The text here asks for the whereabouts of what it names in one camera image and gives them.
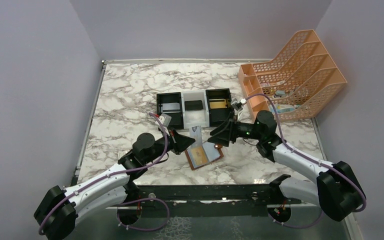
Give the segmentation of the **brown leather card holder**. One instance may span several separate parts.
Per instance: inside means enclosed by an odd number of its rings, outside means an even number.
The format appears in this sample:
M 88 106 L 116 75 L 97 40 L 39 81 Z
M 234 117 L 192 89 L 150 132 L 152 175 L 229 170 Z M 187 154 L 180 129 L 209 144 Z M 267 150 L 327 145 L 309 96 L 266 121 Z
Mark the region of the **brown leather card holder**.
M 201 146 L 187 149 L 185 155 L 191 170 L 195 171 L 221 160 L 224 157 L 222 148 L 220 144 L 204 142 Z

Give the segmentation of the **blue grey credit card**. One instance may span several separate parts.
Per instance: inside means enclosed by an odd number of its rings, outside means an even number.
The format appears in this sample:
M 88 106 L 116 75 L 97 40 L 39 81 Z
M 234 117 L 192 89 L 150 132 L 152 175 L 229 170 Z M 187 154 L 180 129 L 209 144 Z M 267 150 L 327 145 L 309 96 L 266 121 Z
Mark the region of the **blue grey credit card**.
M 195 140 L 195 142 L 191 145 L 191 148 L 197 148 L 202 146 L 202 128 L 200 125 L 192 126 L 189 129 L 189 136 Z

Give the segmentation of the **black and white card tray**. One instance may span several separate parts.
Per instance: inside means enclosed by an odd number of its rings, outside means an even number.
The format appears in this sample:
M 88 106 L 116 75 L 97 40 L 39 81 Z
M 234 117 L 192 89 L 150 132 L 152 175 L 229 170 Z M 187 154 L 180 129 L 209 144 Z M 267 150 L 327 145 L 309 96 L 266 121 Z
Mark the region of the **black and white card tray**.
M 176 130 L 217 127 L 234 113 L 228 88 L 156 94 L 157 115 L 168 115 L 168 126 Z

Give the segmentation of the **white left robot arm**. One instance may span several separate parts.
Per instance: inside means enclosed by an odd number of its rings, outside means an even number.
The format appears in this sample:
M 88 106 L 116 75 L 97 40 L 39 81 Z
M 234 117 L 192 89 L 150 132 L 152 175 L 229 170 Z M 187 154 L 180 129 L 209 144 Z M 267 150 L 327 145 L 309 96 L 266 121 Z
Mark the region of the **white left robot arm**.
M 175 129 L 161 133 L 160 139 L 148 132 L 140 134 L 117 163 L 85 182 L 66 189 L 58 185 L 50 188 L 33 214 L 39 235 L 49 240 L 64 239 L 92 211 L 113 205 L 116 200 L 123 202 L 128 196 L 128 184 L 158 164 L 169 151 L 179 155 L 195 143 L 194 138 Z

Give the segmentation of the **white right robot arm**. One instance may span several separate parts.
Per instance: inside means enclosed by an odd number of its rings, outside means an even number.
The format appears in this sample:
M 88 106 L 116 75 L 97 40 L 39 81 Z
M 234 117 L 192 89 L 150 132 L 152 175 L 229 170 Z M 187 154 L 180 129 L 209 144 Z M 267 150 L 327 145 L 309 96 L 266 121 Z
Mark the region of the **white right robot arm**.
M 210 132 L 208 141 L 228 147 L 238 138 L 256 140 L 256 148 L 263 158 L 287 166 L 308 179 L 284 175 L 271 183 L 275 192 L 286 199 L 319 206 L 334 221 L 340 222 L 365 208 L 367 198 L 347 163 L 332 163 L 300 151 L 276 133 L 277 127 L 273 113 L 261 110 L 254 123 L 240 122 L 234 117 L 225 120 Z

